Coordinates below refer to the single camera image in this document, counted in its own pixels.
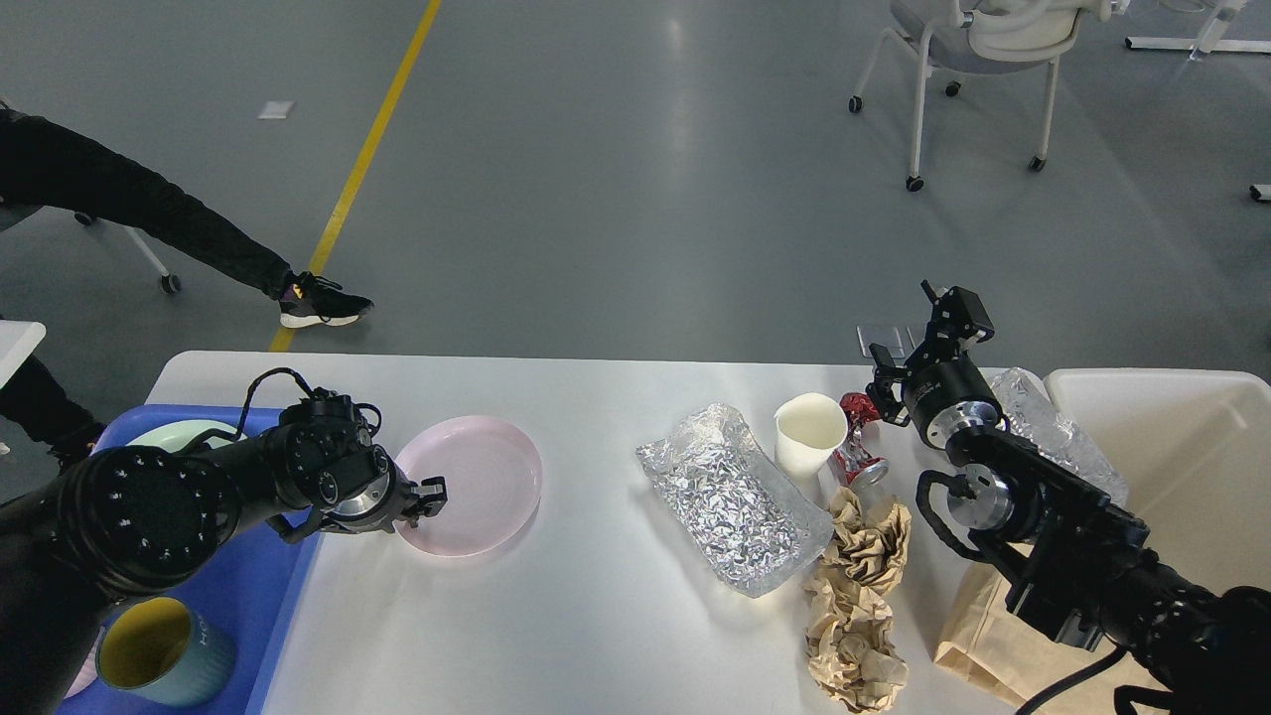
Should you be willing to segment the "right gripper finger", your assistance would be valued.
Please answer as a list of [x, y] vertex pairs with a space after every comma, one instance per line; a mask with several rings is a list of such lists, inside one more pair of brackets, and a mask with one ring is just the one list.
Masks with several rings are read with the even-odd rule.
[[905, 427], [910, 424], [907, 406], [902, 399], [896, 398], [895, 386], [904, 385], [910, 371], [904, 364], [895, 364], [894, 356], [887, 345], [871, 343], [868, 348], [873, 361], [873, 378], [866, 386], [867, 398], [871, 398], [873, 410], [878, 413], [880, 420], [886, 424]]
[[994, 323], [988, 316], [979, 293], [960, 286], [935, 291], [927, 279], [921, 279], [920, 286], [927, 302], [930, 304], [924, 340], [918, 344], [918, 357], [921, 361], [939, 363], [963, 359], [971, 345], [994, 338]]

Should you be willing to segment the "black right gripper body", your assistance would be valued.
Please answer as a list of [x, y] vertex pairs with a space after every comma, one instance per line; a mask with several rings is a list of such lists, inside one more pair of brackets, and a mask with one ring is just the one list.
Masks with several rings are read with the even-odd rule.
[[967, 354], [886, 367], [886, 422], [916, 425], [930, 450], [971, 427], [1002, 427], [1002, 406]]

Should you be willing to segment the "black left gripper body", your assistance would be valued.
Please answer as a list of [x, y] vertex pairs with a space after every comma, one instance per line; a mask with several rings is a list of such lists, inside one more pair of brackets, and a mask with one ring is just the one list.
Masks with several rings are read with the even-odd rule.
[[355, 467], [372, 469], [372, 479], [353, 497], [341, 500], [323, 517], [323, 532], [395, 533], [397, 523], [413, 504], [414, 484], [383, 447], [372, 447], [353, 458]]

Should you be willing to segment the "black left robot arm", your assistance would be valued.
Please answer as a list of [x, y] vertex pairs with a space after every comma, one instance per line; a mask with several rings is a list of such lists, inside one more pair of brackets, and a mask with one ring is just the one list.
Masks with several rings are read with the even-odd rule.
[[107, 618], [186, 584], [236, 535], [394, 532], [440, 514], [444, 478], [412, 481], [375, 444], [375, 406], [305, 386], [222, 447], [125, 444], [3, 505], [3, 711], [51, 714]]

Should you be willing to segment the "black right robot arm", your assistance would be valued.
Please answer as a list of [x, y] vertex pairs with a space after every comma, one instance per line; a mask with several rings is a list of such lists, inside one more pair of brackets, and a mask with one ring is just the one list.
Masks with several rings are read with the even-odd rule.
[[1146, 546], [1149, 526], [1107, 491], [1046, 458], [1010, 429], [970, 345], [994, 335], [975, 291], [921, 281], [930, 317], [902, 363], [872, 344], [866, 392], [882, 422], [916, 425], [953, 474], [921, 471], [916, 505], [960, 558], [1008, 580], [1010, 613], [1052, 643], [1113, 652], [1057, 679], [1021, 706], [1043, 704], [1131, 655], [1158, 687], [1124, 685], [1118, 714], [1139, 706], [1171, 714], [1253, 714], [1268, 706], [1268, 592], [1221, 596], [1191, 583]]

